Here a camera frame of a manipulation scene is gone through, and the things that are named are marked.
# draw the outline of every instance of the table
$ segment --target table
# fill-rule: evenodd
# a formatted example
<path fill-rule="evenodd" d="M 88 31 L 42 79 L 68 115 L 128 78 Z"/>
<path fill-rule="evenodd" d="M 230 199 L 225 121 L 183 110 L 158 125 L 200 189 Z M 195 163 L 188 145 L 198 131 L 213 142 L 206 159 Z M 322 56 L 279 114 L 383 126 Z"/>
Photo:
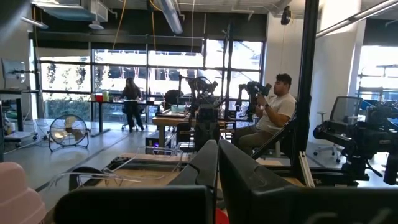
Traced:
<path fill-rule="evenodd" d="M 103 104 L 114 104 L 114 105 L 123 105 L 128 102 L 136 102 L 137 105 L 142 105 L 142 106 L 159 106 L 163 103 L 163 101 L 155 101 L 154 98 L 149 98 L 150 100 L 124 100 L 124 101 L 95 101 L 95 100 L 90 100 L 90 103 L 98 103 L 98 114 L 99 114 L 99 132 L 98 133 L 91 133 L 91 137 L 97 137 L 103 133 L 107 133 L 110 131 L 110 128 L 104 129 L 104 124 L 103 124 L 103 114 L 102 114 L 102 105 Z"/>
<path fill-rule="evenodd" d="M 0 90 L 0 100 L 15 100 L 17 105 L 17 125 L 18 131 L 24 131 L 24 119 L 22 115 L 22 94 L 23 93 L 38 93 L 38 90 L 13 90 L 2 89 Z"/>
<path fill-rule="evenodd" d="M 165 127 L 177 126 L 179 123 L 188 122 L 189 117 L 186 118 L 168 118 L 165 116 L 156 116 L 152 118 L 154 125 L 159 127 L 159 147 L 164 147 Z M 195 125 L 196 119 L 192 119 L 192 125 Z M 218 124 L 224 126 L 226 121 L 218 121 Z"/>

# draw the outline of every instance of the metal pole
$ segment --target metal pole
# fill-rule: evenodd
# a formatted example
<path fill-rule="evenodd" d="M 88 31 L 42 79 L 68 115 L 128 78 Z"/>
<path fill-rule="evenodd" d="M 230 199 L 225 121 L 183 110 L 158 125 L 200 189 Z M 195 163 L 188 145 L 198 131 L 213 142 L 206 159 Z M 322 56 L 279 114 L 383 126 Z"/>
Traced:
<path fill-rule="evenodd" d="M 319 0 L 306 0 L 303 25 L 303 41 L 300 81 L 298 84 L 298 103 L 297 103 L 297 124 L 294 129 L 294 139 L 292 148 L 292 159 L 290 161 L 291 172 L 294 176 L 301 175 L 300 151 L 307 148 L 310 102 L 311 102 L 311 84 L 313 58 L 315 54 L 315 35 L 317 33 Z"/>
<path fill-rule="evenodd" d="M 387 1 L 383 1 L 373 7 L 370 7 L 367 10 L 364 10 L 362 12 L 359 12 L 353 16 L 350 16 L 349 18 L 340 21 L 338 23 L 336 23 L 335 25 L 328 27 L 324 30 L 321 30 L 320 32 L 317 33 L 317 38 L 319 37 L 323 37 L 324 35 L 328 35 L 329 33 L 341 29 L 345 26 L 348 26 L 350 24 L 354 24 L 355 22 L 359 22 L 363 19 L 366 19 L 368 17 L 371 17 L 377 13 L 380 13 L 382 11 L 385 11 L 387 9 L 390 9 L 394 6 L 398 5 L 398 0 L 387 0 Z"/>
<path fill-rule="evenodd" d="M 233 24 L 232 22 L 229 24 L 229 32 L 228 32 L 228 69 L 226 72 L 226 92 L 225 92 L 225 114 L 224 119 L 227 119 L 229 115 L 229 85 L 231 84 L 231 77 L 232 77 L 232 50 L 234 47 L 234 39 L 233 39 Z"/>

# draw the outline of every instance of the man's arm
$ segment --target man's arm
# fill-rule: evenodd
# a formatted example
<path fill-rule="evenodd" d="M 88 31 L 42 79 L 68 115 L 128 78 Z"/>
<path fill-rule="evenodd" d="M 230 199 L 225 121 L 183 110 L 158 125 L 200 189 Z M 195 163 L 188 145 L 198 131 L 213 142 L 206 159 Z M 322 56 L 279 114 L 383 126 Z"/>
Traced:
<path fill-rule="evenodd" d="M 269 120 L 277 127 L 283 127 L 290 119 L 287 115 L 276 113 L 276 111 L 274 111 L 270 106 L 266 106 L 264 110 L 266 111 Z"/>

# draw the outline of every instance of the wooden table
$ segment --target wooden table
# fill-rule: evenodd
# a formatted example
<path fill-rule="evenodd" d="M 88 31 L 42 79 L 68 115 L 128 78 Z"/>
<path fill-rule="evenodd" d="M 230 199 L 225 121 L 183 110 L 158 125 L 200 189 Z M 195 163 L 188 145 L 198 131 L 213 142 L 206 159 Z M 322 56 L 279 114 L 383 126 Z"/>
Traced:
<path fill-rule="evenodd" d="M 166 126 L 177 126 L 179 123 L 188 122 L 188 116 L 186 118 L 168 118 L 165 116 L 156 116 L 152 118 L 152 123 L 159 127 L 159 147 L 164 147 L 165 127 Z M 195 125 L 196 119 L 192 119 L 192 125 Z M 226 121 L 218 121 L 220 126 L 224 126 Z"/>

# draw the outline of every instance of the fluorescent light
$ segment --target fluorescent light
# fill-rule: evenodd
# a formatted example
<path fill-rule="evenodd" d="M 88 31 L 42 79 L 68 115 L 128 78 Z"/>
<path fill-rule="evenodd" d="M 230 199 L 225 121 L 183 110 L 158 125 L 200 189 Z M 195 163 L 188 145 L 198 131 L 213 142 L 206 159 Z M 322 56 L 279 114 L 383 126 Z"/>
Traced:
<path fill-rule="evenodd" d="M 182 34 L 182 26 L 174 8 L 173 2 L 171 0 L 159 0 L 158 2 L 173 33 Z"/>
<path fill-rule="evenodd" d="M 29 24 L 31 24 L 33 26 L 37 26 L 37 27 L 39 27 L 41 29 L 48 29 L 49 28 L 47 25 L 45 25 L 42 22 L 39 22 L 39 21 L 36 21 L 36 20 L 33 20 L 33 19 L 29 19 L 29 18 L 26 18 L 24 16 L 21 17 L 21 20 L 24 21 L 24 22 L 27 22 L 27 23 L 29 23 Z"/>

